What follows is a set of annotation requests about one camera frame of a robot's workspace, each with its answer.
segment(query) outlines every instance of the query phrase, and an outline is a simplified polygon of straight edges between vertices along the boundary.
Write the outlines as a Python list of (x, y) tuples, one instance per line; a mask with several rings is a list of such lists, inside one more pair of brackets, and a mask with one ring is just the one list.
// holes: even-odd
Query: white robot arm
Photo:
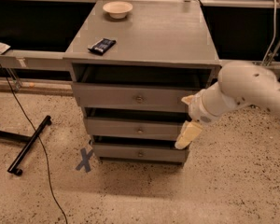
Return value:
[(256, 105), (280, 118), (280, 82), (263, 66), (250, 62), (231, 62), (223, 66), (218, 81), (207, 90), (184, 97), (192, 122), (185, 122), (175, 147), (185, 148), (202, 131), (223, 114)]

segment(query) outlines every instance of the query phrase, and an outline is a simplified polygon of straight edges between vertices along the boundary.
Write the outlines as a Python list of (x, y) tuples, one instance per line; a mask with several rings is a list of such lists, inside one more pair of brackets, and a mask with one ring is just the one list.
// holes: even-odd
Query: speckled concrete floor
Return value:
[[(76, 170), (88, 145), (72, 97), (18, 94), (42, 133), (52, 186), (69, 223), (280, 223), (280, 123), (259, 109), (225, 115), (190, 146), (184, 167), (104, 161)], [(14, 98), (0, 93), (0, 129), (33, 133)], [(8, 166), (20, 144), (0, 140), (0, 223), (64, 223), (37, 141), (21, 177)]]

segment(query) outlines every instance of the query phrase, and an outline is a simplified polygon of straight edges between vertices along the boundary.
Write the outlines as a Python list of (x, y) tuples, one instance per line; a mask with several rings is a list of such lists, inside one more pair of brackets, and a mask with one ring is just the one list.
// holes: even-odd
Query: white bowl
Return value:
[(125, 18), (132, 9), (133, 5), (127, 2), (111, 2), (103, 6), (103, 10), (108, 12), (113, 19)]

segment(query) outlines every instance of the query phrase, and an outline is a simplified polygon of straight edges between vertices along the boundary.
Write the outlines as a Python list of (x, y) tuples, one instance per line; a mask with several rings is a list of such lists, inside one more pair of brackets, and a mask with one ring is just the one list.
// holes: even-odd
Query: black metal bar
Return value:
[(10, 167), (8, 168), (8, 172), (14, 175), (21, 175), (22, 169), (18, 169), (18, 165), (21, 163), (22, 159), (25, 157), (26, 153), (29, 151), (30, 147), (33, 145), (35, 140), (38, 138), (38, 136), (41, 134), (41, 132), (44, 130), (46, 125), (50, 125), (50, 116), (46, 116), (42, 123), (38, 126), (37, 130), (33, 134), (33, 136), (30, 138), (29, 142), (25, 145), (25, 147), (21, 150), (18, 157), (12, 162)]
[(31, 137), (29, 136), (20, 135), (16, 133), (9, 133), (4, 131), (0, 131), (0, 138), (8, 139), (11, 141), (25, 142), (25, 143), (29, 142), (29, 140), (31, 139)]

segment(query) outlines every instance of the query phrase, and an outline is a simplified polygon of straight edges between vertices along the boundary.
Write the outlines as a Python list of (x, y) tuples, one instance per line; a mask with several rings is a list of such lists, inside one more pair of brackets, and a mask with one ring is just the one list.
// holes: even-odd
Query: drawer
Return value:
[(172, 112), (188, 111), (181, 98), (194, 93), (194, 91), (159, 87), (127, 87), (77, 82), (72, 84), (72, 89), (79, 106)]
[(185, 113), (139, 110), (87, 109), (84, 118), (88, 134), (175, 141), (184, 121)]
[(92, 142), (94, 154), (98, 158), (184, 163), (188, 158), (189, 149), (178, 150), (173, 146), (174, 142), (169, 141), (119, 138), (113, 142), (109, 137), (94, 137)]

